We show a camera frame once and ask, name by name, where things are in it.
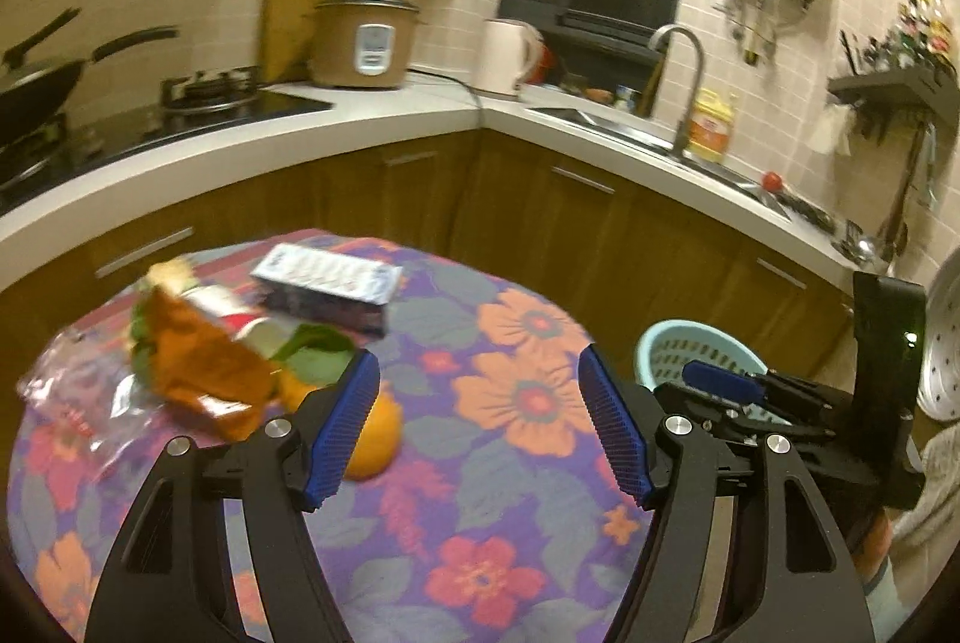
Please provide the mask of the clear plastic bag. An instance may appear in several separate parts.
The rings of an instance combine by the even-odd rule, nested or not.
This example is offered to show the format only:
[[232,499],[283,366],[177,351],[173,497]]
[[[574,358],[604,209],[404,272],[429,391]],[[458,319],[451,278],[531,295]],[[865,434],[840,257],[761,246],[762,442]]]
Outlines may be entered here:
[[16,391],[98,471],[144,437],[161,412],[160,398],[120,350],[73,328],[53,336]]

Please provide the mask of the orange snack bag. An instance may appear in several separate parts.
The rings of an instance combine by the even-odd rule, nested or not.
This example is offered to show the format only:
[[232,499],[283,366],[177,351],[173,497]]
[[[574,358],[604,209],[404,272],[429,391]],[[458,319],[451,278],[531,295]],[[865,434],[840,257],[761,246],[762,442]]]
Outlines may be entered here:
[[270,363],[194,305],[162,287],[143,292],[130,342],[133,375],[174,411],[189,412],[228,441],[259,427],[274,394]]

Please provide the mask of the orange fruit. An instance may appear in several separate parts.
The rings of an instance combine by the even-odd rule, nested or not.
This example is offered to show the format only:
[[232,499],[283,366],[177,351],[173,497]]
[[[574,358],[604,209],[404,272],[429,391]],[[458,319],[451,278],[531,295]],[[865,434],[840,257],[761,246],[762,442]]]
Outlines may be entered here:
[[[304,383],[286,368],[275,368],[275,396],[285,412],[295,412],[302,400],[316,391],[317,384]],[[382,383],[370,414],[359,432],[345,477],[348,480],[370,480],[384,473],[397,458],[402,445],[404,411],[392,396],[389,383]]]

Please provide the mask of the red white paper cup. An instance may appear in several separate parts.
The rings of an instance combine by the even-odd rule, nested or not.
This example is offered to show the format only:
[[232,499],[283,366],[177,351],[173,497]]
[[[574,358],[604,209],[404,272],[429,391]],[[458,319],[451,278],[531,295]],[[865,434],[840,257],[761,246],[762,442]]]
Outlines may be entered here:
[[264,359],[274,357],[290,339],[291,329],[285,323],[244,302],[228,287],[202,284],[186,290],[182,297],[231,338]]

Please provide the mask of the green leafy vegetable scraps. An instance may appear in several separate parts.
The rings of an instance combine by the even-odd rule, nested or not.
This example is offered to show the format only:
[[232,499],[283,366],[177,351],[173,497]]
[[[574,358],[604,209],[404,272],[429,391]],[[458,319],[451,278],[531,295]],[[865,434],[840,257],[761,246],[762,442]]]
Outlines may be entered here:
[[330,324],[301,323],[270,360],[304,384],[337,383],[356,354],[356,342]]

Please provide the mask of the bread piece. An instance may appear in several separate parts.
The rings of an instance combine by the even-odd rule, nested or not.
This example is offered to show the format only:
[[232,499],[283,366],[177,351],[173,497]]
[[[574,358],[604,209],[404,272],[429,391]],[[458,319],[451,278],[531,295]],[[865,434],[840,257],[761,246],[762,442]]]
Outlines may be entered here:
[[161,287],[171,295],[184,294],[199,285],[194,266],[184,256],[151,265],[146,271],[145,281],[151,287]]

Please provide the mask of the white blue carton box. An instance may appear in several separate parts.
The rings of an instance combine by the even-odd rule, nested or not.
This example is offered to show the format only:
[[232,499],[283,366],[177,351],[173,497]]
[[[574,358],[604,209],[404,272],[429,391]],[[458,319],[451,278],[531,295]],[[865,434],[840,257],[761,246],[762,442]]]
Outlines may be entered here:
[[251,278],[268,310],[382,338],[402,272],[361,256],[276,244],[252,268]]

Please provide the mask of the light blue perforated trash basket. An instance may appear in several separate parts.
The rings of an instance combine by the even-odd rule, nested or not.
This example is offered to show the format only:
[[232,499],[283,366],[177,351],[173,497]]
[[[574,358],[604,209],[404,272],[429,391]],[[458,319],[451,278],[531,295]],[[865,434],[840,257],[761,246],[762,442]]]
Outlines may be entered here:
[[[731,334],[697,321],[664,320],[649,326],[636,345],[636,380],[649,391],[654,391],[661,384],[676,384],[685,388],[683,367],[692,360],[709,363],[737,375],[768,372],[766,363]],[[742,416],[758,422],[788,425],[786,419],[766,411],[759,404],[743,399],[724,399],[697,388],[688,388],[688,391],[704,396],[704,401],[679,401],[680,406],[686,406],[690,411],[690,419],[695,422],[720,423],[727,416]]]

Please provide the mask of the perforated steel steamer plate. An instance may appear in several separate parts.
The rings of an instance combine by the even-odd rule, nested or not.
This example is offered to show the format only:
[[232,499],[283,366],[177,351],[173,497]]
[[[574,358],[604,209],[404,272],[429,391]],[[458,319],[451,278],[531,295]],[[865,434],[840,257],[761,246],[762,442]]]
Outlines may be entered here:
[[928,292],[921,411],[935,422],[960,416],[960,248],[947,256]]

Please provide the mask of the wooden base cabinets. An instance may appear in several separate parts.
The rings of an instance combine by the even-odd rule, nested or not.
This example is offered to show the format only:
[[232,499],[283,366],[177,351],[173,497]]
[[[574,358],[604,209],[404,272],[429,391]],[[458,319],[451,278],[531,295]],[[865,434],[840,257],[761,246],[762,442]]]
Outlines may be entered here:
[[36,263],[2,297],[13,383],[65,324],[171,253],[301,229],[438,253],[544,295],[622,375],[651,324],[712,324],[812,377],[851,329],[848,297],[784,253],[651,188],[490,130],[299,164],[156,209]]

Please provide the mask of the red tomato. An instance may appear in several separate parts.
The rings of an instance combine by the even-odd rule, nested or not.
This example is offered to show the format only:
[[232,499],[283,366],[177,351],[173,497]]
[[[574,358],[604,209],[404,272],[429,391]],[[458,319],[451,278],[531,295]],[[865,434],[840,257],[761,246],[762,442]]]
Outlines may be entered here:
[[771,191],[771,193],[779,193],[784,188],[782,177],[776,172],[766,172],[761,178],[761,184],[766,191]]

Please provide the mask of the steel sink faucet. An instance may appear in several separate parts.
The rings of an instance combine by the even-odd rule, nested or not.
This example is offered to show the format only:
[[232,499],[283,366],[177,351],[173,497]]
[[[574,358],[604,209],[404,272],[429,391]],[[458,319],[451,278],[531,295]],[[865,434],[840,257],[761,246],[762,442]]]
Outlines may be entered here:
[[690,26],[670,22],[654,31],[647,46],[662,58],[654,120],[672,127],[670,154],[682,159],[690,145],[690,116],[706,70],[703,40]]

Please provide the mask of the floral purple tablecloth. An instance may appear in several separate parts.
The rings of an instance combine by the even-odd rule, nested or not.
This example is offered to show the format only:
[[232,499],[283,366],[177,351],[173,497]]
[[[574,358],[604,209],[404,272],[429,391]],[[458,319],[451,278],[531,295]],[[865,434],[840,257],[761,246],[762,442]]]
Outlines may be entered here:
[[[622,495],[574,384],[586,336],[544,297],[423,251],[288,235],[404,268],[371,344],[404,411],[386,473],[304,518],[355,641],[602,641],[649,529]],[[16,567],[83,640],[110,546],[149,466],[187,428],[155,420],[112,473],[28,414],[7,523]]]

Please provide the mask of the yellow oil bottle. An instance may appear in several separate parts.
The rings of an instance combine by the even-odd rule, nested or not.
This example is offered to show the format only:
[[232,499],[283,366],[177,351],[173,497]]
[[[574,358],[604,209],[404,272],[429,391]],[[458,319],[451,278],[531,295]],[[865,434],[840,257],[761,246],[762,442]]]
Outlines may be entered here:
[[736,123],[737,95],[722,95],[711,89],[698,91],[692,113],[688,116],[688,150],[708,162],[726,157]]

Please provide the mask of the white electric kettle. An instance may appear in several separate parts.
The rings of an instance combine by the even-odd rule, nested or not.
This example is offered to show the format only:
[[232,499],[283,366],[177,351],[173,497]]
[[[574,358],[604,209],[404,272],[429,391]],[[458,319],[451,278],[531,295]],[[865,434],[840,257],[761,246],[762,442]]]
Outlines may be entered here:
[[489,19],[470,85],[483,94],[517,97],[544,56],[544,38],[534,26],[514,19]]

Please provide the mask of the black gas stove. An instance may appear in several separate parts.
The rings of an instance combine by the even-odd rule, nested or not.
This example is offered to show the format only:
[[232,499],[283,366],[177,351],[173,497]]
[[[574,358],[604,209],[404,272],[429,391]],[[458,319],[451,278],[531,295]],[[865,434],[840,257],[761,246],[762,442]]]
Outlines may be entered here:
[[125,157],[207,131],[308,112],[325,100],[281,94],[259,83],[256,67],[171,77],[160,102],[72,128],[64,112],[2,149],[2,209],[11,211],[57,185]]

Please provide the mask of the white countertop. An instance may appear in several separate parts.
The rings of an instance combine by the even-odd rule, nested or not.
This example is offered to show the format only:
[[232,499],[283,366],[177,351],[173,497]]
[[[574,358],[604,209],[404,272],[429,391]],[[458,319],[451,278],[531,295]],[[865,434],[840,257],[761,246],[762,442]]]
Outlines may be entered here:
[[551,116],[553,91],[472,104],[457,89],[417,79],[400,91],[334,92],[327,112],[202,131],[71,178],[2,217],[2,283],[13,286],[153,211],[288,167],[377,146],[488,128],[626,178],[703,212],[843,292],[854,268],[820,233],[640,146]]

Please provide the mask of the brown rice cooker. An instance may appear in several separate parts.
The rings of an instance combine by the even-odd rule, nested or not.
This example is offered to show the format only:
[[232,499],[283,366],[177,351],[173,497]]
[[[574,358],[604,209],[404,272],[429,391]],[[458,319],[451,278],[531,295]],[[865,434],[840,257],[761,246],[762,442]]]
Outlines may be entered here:
[[316,86],[397,89],[412,58],[420,8],[407,0],[324,0],[308,56]]

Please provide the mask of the black wok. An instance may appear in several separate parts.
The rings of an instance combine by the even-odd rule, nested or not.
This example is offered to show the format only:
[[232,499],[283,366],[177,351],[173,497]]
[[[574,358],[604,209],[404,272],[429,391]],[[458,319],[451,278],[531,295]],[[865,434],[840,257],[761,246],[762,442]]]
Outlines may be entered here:
[[106,60],[116,53],[137,45],[176,38],[178,26],[155,26],[129,32],[98,45],[93,52],[80,58],[43,58],[29,61],[28,53],[52,37],[57,31],[80,16],[80,8],[67,8],[49,24],[13,45],[2,55],[2,92],[0,92],[0,125],[2,146],[13,145],[37,128],[45,125],[65,104],[65,100],[82,79],[83,70]]

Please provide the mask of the black wall shelf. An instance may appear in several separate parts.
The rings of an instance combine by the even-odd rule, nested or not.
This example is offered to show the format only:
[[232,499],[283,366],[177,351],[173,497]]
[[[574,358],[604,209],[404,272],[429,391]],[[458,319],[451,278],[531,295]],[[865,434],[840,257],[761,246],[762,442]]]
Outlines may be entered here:
[[937,125],[958,127],[958,84],[949,73],[911,67],[830,77],[827,91],[843,104],[867,102],[880,107],[923,107]]

